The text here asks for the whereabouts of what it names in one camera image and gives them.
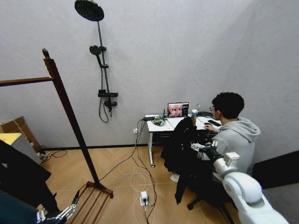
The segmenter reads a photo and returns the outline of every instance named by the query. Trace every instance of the desk leg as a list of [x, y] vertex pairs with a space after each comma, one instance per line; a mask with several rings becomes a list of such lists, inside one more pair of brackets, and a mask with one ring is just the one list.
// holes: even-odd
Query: desk leg
[[149, 133], [149, 160], [150, 160], [150, 166], [154, 168], [156, 165], [154, 164], [153, 154], [151, 151], [152, 143], [153, 143], [153, 133]]

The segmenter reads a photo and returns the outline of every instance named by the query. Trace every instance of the wooden stand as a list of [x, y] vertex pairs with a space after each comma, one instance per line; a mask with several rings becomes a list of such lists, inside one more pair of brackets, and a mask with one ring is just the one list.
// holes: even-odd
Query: wooden stand
[[[58, 69], [56, 67], [56, 64], [54, 62], [53, 59], [50, 58], [49, 53], [46, 49], [43, 49], [43, 55], [45, 56], [44, 62], [45, 65], [48, 69], [49, 75], [50, 77], [41, 77], [41, 78], [27, 78], [27, 79], [15, 79], [15, 80], [5, 80], [5, 81], [0, 81], [0, 86], [10, 86], [10, 85], [20, 85], [20, 84], [29, 84], [29, 83], [40, 83], [40, 82], [48, 82], [48, 81], [52, 81], [54, 84], [54, 87], [56, 89], [56, 92], [60, 98], [60, 101], [62, 103], [62, 106], [64, 107], [64, 111], [69, 119], [69, 122], [71, 124], [71, 127], [73, 129], [73, 132], [77, 138], [77, 141], [80, 145], [80, 148], [82, 150], [83, 156], [86, 160], [86, 163], [88, 165], [88, 168], [93, 176], [93, 180], [94, 183], [92, 182], [87, 182], [86, 183], [86, 188], [84, 189], [84, 191], [88, 188], [88, 187], [93, 187], [93, 191], [95, 189], [100, 190], [100, 193], [98, 195], [98, 197], [96, 198], [96, 200], [99, 198], [100, 194], [102, 192], [107, 193], [107, 196], [102, 204], [102, 206], [100, 207], [98, 214], [96, 215], [96, 218], [98, 217], [102, 207], [104, 206], [104, 203], [106, 202], [108, 196], [110, 195], [110, 198], [113, 198], [113, 191], [107, 189], [104, 185], [102, 185], [99, 181], [98, 175], [95, 171], [94, 165], [93, 165], [93, 161], [90, 157], [90, 154], [88, 152], [87, 146], [85, 144], [85, 140], [84, 137], [81, 133], [79, 124], [77, 122], [75, 113], [73, 111], [73, 108], [71, 106], [70, 100], [67, 96], [67, 93], [65, 91], [64, 88], [64, 84], [61, 80], [61, 77], [59, 75]], [[81, 211], [82, 207], [79, 209], [79, 211], [77, 212], [77, 214], [75, 215], [75, 217], [78, 215], [78, 213]]]

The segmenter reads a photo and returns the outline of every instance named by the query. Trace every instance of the white desk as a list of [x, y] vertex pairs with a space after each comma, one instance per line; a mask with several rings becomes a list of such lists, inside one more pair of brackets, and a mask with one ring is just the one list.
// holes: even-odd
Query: white desk
[[[146, 117], [155, 117], [155, 116], [158, 116], [158, 115], [145, 115]], [[153, 161], [153, 155], [152, 155], [152, 143], [153, 143], [153, 133], [157, 133], [157, 132], [171, 132], [174, 130], [175, 126], [179, 123], [179, 121], [181, 121], [182, 119], [184, 119], [184, 117], [182, 118], [169, 118], [169, 119], [166, 119], [165, 120], [165, 125], [164, 126], [157, 126], [157, 125], [154, 125], [152, 123], [152, 121], [147, 121], [147, 125], [148, 125], [148, 128], [149, 128], [149, 160], [150, 160], [150, 165], [151, 167], [155, 167], [155, 164], [154, 164], [154, 161]], [[205, 130], [204, 126], [205, 124], [204, 123], [208, 123], [208, 120], [213, 120], [217, 123], [220, 124], [219, 121], [217, 120], [214, 120], [212, 118], [206, 118], [206, 117], [197, 117], [196, 119], [196, 127], [197, 127], [197, 130]]]

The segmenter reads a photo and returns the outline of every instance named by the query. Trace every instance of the gray hoodie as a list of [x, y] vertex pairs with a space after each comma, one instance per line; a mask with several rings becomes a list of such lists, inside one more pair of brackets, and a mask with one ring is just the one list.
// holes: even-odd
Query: gray hoodie
[[239, 120], [226, 123], [217, 132], [218, 134], [213, 138], [218, 142], [217, 152], [222, 155], [229, 152], [239, 154], [237, 166], [240, 172], [246, 173], [251, 165], [254, 142], [261, 133], [260, 129], [250, 120], [239, 117]]

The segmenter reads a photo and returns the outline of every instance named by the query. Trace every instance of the shower head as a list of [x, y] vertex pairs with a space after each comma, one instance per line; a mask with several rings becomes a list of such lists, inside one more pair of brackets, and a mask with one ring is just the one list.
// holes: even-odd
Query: shower head
[[89, 47], [89, 51], [93, 55], [100, 55], [101, 54], [101, 49], [98, 46], [96, 46], [96, 45], [90, 46]]
[[103, 9], [92, 0], [76, 0], [76, 11], [90, 21], [100, 21], [104, 18]]

